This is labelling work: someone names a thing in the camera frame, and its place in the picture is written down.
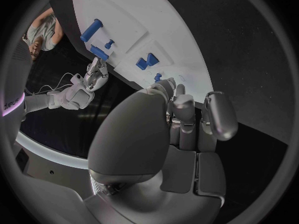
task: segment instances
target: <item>purple light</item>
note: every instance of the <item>purple light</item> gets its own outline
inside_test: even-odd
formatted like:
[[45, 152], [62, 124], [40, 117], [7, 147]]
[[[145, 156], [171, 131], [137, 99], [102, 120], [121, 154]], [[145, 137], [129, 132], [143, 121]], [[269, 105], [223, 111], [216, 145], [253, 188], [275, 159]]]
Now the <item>purple light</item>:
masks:
[[14, 105], [14, 106], [8, 108], [7, 110], [5, 110], [5, 111], [2, 113], [2, 117], [5, 116], [5, 115], [7, 115], [7, 114], [9, 114], [10, 112], [12, 112], [13, 110], [15, 110], [16, 108], [18, 108], [18, 107], [23, 103], [24, 99], [25, 99], [25, 93], [23, 93], [23, 95], [22, 95], [20, 101], [19, 101], [16, 105]]

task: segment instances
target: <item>blue plastic block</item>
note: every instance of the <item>blue plastic block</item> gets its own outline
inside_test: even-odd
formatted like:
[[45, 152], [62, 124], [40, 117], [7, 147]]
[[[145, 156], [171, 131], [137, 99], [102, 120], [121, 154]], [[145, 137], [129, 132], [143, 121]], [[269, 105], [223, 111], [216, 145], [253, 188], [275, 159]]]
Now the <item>blue plastic block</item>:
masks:
[[93, 36], [93, 34], [95, 34], [96, 31], [99, 30], [99, 28], [102, 26], [102, 22], [98, 19], [95, 19], [95, 21], [80, 36], [81, 40], [84, 42], [88, 42], [89, 39]]
[[157, 73], [157, 75], [154, 77], [154, 82], [156, 83], [157, 81], [160, 81], [160, 77], [162, 77], [162, 75], [160, 73]]
[[159, 60], [152, 54], [148, 54], [148, 59], [147, 59], [147, 64], [149, 66], [153, 66], [155, 64], [157, 64], [159, 62]]
[[90, 51], [96, 56], [102, 58], [104, 61], [107, 61], [107, 59], [109, 58], [109, 56], [104, 51], [96, 46], [91, 45]]
[[112, 45], [113, 43], [114, 43], [114, 41], [110, 39], [110, 41], [109, 41], [108, 43], [105, 44], [105, 48], [109, 50], [109, 49], [111, 48], [111, 45]]
[[138, 62], [136, 63], [136, 65], [140, 68], [140, 69], [142, 69], [143, 71], [146, 69], [146, 67], [148, 66], [147, 65], [147, 62], [143, 59], [143, 58], [140, 58], [139, 60], [138, 60]]

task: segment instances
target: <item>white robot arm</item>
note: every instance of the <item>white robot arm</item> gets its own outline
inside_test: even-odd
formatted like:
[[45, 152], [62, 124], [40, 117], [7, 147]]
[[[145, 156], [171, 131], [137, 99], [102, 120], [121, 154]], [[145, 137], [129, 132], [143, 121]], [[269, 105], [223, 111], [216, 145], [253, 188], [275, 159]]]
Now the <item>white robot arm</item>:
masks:
[[84, 78], [80, 74], [72, 77], [72, 86], [63, 91], [51, 91], [46, 95], [25, 97], [25, 115], [44, 108], [55, 109], [63, 107], [68, 110], [86, 108], [93, 100], [94, 92], [108, 81], [107, 64], [95, 57], [88, 65]]

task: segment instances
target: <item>small blue piece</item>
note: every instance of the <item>small blue piece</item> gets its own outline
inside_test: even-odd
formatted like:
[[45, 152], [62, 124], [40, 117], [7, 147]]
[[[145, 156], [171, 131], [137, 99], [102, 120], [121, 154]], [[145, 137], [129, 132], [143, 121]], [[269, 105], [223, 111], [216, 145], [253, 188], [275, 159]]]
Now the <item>small blue piece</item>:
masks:
[[91, 45], [90, 51], [94, 53], [97, 57], [102, 58], [104, 61], [107, 61], [109, 58], [109, 56], [104, 51], [102, 51], [100, 48], [96, 46]]
[[143, 59], [143, 58], [140, 58], [139, 60], [138, 60], [138, 62], [136, 63], [136, 65], [140, 68], [140, 69], [142, 69], [143, 71], [146, 69], [146, 67], [148, 66], [147, 65], [147, 62]]
[[105, 48], [109, 50], [109, 49], [111, 48], [111, 45], [112, 45], [113, 43], [114, 43], [114, 41], [110, 39], [110, 41], [109, 41], [108, 43], [105, 44]]
[[83, 32], [80, 36], [81, 40], [84, 42], [88, 42], [89, 39], [96, 33], [99, 28], [103, 27], [103, 24], [100, 20], [95, 19], [95, 21]]
[[157, 73], [157, 75], [154, 77], [155, 83], [156, 83], [157, 81], [160, 81], [160, 80], [161, 80], [160, 77], [162, 77], [162, 75], [161, 75], [160, 73]]
[[147, 59], [147, 64], [149, 66], [153, 66], [155, 64], [157, 64], [159, 62], [159, 60], [152, 54], [148, 54], [148, 59]]

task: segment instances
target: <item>person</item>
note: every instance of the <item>person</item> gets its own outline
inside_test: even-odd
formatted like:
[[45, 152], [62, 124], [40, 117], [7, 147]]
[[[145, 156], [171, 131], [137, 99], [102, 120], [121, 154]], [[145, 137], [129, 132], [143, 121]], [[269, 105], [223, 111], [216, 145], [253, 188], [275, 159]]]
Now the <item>person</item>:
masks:
[[63, 34], [53, 9], [49, 8], [33, 21], [23, 40], [28, 44], [31, 57], [35, 61], [41, 50], [53, 49]]

